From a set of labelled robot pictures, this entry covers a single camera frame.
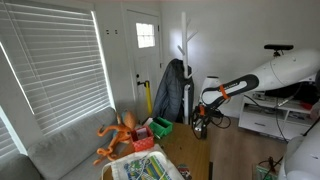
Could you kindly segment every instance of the table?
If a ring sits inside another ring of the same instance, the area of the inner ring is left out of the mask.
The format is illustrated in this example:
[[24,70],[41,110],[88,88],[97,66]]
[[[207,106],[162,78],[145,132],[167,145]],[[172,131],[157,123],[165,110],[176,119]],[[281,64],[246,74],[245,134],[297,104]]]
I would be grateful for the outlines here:
[[[162,139],[155,139],[155,143],[162,147],[169,160],[175,165],[186,164],[189,167],[192,179],[209,179],[210,161],[210,130],[208,139],[198,140],[189,125],[174,123],[170,134]],[[132,144],[121,152],[120,157],[134,152]],[[112,179],[111,170],[104,174],[104,180]]]

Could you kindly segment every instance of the coat rack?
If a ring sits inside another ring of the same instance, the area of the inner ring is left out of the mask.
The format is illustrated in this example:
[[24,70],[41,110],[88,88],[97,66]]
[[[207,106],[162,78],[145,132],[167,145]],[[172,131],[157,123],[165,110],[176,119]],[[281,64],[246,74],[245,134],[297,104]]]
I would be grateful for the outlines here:
[[[184,78],[189,79],[192,77],[192,75],[195,73],[188,75],[188,42],[198,33],[198,31],[195,31],[191,33],[191,35],[188,37],[188,26],[190,24],[191,20],[187,20],[187,16],[185,12],[182,12],[181,15],[181,25],[182,25],[182,48],[178,46],[178,49],[180,50],[182,54],[182,60],[183,60],[183,67],[184,67]],[[185,85],[184,87],[184,123],[189,123],[189,91],[190,91],[190,84]]]

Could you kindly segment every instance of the hanging jacket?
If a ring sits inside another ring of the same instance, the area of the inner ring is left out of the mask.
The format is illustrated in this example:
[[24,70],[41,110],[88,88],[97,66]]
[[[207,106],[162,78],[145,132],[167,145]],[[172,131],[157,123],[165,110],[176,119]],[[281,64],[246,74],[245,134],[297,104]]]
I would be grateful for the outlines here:
[[[157,96],[154,102],[152,117],[162,117],[169,121],[177,121],[179,110],[183,106],[184,86],[189,84],[189,115],[193,106],[194,84],[192,77],[185,79],[183,62],[173,59],[167,66],[160,82]],[[191,74],[191,67],[188,67],[188,74]]]

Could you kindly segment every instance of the orange octopus toy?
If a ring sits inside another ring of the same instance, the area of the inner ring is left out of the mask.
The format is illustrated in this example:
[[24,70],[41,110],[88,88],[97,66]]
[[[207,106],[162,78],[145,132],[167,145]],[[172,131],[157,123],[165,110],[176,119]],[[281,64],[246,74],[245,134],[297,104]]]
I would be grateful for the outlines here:
[[97,150],[97,154],[99,154],[100,157],[99,159],[93,162],[93,165],[99,164],[101,161],[103,161],[106,158],[108,158],[110,161],[116,160],[118,155],[113,153],[113,150],[115,149],[116,145],[119,142],[123,142],[123,143],[130,142],[131,131],[134,129],[137,123],[136,117],[131,111],[124,111],[122,113],[123,122],[121,121],[119,114],[117,114],[117,120],[118,120],[118,125],[109,126],[104,130],[103,130],[103,126],[98,129],[97,135],[100,137],[106,135],[110,130],[116,130],[117,133],[113,137],[107,149],[99,148]]

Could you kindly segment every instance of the white door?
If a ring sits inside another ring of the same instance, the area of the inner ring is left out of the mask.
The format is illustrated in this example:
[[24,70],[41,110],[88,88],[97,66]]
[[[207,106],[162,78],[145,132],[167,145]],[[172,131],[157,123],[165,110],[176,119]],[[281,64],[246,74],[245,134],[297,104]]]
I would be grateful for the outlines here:
[[[134,61],[133,81],[150,82],[152,106],[158,89],[160,73],[160,45],[158,17],[143,13],[127,11],[128,33],[130,35],[131,55]],[[136,113],[139,121],[145,120],[148,114],[146,88],[137,85]]]

